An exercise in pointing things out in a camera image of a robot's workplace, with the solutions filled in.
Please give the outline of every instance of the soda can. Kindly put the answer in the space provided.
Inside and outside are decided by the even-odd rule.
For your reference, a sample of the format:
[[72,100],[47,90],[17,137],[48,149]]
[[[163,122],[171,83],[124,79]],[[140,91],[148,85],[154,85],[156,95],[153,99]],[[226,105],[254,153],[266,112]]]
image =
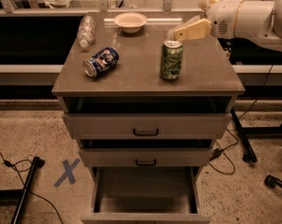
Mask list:
[[106,47],[98,51],[89,60],[83,62],[85,73],[89,77],[97,77],[100,73],[114,66],[120,59],[115,48]]
[[162,45],[160,77],[171,80],[179,76],[183,47],[180,41],[166,39]]

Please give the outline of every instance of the bowl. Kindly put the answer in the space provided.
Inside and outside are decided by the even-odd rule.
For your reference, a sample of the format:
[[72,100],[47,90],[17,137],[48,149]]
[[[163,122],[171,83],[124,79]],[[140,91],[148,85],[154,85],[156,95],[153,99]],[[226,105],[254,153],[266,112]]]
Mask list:
[[121,13],[114,18],[114,22],[125,33],[131,34],[138,32],[143,25],[148,21],[148,18],[137,12]]

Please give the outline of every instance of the gray cabinet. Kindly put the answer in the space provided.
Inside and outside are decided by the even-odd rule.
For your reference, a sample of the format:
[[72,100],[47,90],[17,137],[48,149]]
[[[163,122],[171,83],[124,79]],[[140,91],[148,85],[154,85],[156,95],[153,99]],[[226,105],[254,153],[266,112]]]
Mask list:
[[[244,88],[211,36],[184,42],[179,79],[162,80],[161,46],[171,20],[194,14],[143,14],[148,23],[135,35],[108,23],[117,12],[92,14],[104,29],[87,52],[74,43],[52,91],[94,180],[91,212],[82,221],[208,223],[196,179]],[[82,62],[107,45],[119,51],[119,63],[87,77]]]

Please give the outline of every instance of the clear plastic bottle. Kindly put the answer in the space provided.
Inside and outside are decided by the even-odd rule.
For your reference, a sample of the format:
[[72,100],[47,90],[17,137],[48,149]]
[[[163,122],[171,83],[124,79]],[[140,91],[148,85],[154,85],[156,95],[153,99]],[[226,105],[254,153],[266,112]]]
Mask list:
[[82,48],[87,48],[92,44],[95,34],[95,20],[90,15],[85,15],[78,27],[77,39]]

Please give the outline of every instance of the concrete floor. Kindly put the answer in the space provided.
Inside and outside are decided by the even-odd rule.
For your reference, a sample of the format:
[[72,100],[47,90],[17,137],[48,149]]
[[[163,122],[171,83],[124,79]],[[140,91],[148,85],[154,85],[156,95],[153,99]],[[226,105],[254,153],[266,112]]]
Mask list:
[[[251,103],[237,101],[237,114],[244,113]],[[77,224],[81,223],[80,217],[90,211],[93,181],[87,167],[79,161],[73,169],[76,182],[71,184],[66,178],[60,186],[54,186],[64,173],[63,162],[68,161],[71,165],[79,159],[78,145],[69,136],[62,115],[56,100],[0,100],[0,151],[12,163],[32,160],[34,156],[44,160],[46,163],[36,173],[32,192],[51,201],[63,223]],[[282,101],[258,101],[241,121],[246,126],[279,125]],[[239,137],[233,122],[228,129]],[[218,141],[222,147],[235,142],[228,132]],[[197,180],[201,212],[211,217],[211,223],[282,224],[282,189],[269,189],[263,184],[267,175],[282,180],[282,137],[252,137],[250,142],[257,163],[242,161],[244,149],[240,142],[225,151],[235,165],[233,175],[222,175],[208,165]],[[233,170],[223,155],[211,163],[223,172]],[[28,163],[18,165],[19,169],[27,167]],[[27,172],[21,173],[23,178],[26,175]],[[0,157],[0,189],[21,188],[17,173],[7,168]],[[14,209],[13,205],[0,206],[0,224],[10,223]],[[30,194],[22,223],[61,222],[49,203]]]

